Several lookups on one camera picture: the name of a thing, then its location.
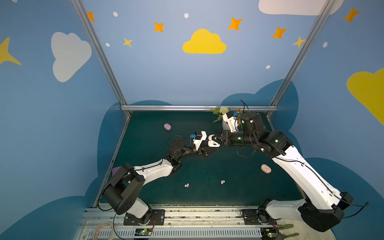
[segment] white flower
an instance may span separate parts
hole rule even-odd
[[[221,113],[221,114],[224,115],[224,114],[226,114],[227,112],[229,112],[229,110],[228,110],[227,107],[221,107],[221,108],[220,108],[220,113]]]

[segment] yellow cloud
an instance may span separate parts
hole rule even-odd
[[[376,73],[358,72],[347,81],[347,88],[382,124],[384,124],[384,68]]]
[[[219,35],[210,33],[207,29],[199,29],[193,33],[191,40],[183,45],[186,53],[223,53],[227,46],[221,42]]]

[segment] black mounting plate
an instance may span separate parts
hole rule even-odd
[[[164,209],[154,209],[152,210],[152,217],[155,219],[156,221],[156,226],[157,225],[164,225],[164,214],[165,214],[165,210]],[[153,219],[150,218],[149,219],[149,223],[147,224],[147,226],[153,226]],[[132,218],[130,217],[130,214],[129,213],[126,213],[125,214],[125,218],[124,218],[124,226],[139,226],[140,224],[137,223],[137,218]]]

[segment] flower arrangement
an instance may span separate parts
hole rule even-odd
[[[215,121],[213,121],[213,122],[220,121],[221,119],[223,119],[223,115],[224,115],[224,114],[226,114],[227,112],[232,111],[232,110],[233,110],[232,107],[230,107],[230,108],[228,109],[227,107],[224,107],[224,106],[222,106],[222,107],[220,107],[220,108],[212,108],[212,112],[213,112],[213,114],[218,115],[217,119],[216,119]],[[238,115],[242,114],[242,110],[241,110],[241,109],[238,109],[238,110],[237,110],[237,113],[238,113]]]

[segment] blue wall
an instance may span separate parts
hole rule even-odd
[[[93,12],[92,24],[128,104],[145,100],[220,104],[233,94],[255,94],[285,77],[299,51],[293,44],[299,36],[305,39],[316,19],[265,14],[252,0],[84,0],[84,4]],[[243,19],[238,31],[228,30],[231,18]],[[164,32],[155,32],[154,22],[164,23]],[[281,39],[272,39],[277,27],[287,30]],[[201,28],[218,34],[227,46],[225,52],[184,52],[183,44]],[[131,47],[123,45],[124,38],[132,40]],[[257,103],[269,105],[275,92]],[[238,99],[226,103],[241,104]]]
[[[126,116],[95,52],[68,81],[53,74],[55,32],[89,42],[69,0],[1,1],[0,25],[21,63],[0,53],[0,239],[71,239]]]
[[[354,7],[351,23],[344,18]],[[271,116],[303,157],[355,204],[370,205],[333,228],[338,240],[381,238],[384,186],[384,125],[348,90],[350,76],[384,68],[384,32],[380,0],[345,0],[325,24],[293,82]],[[350,207],[346,215],[359,208]],[[361,228],[368,223],[369,229]]]

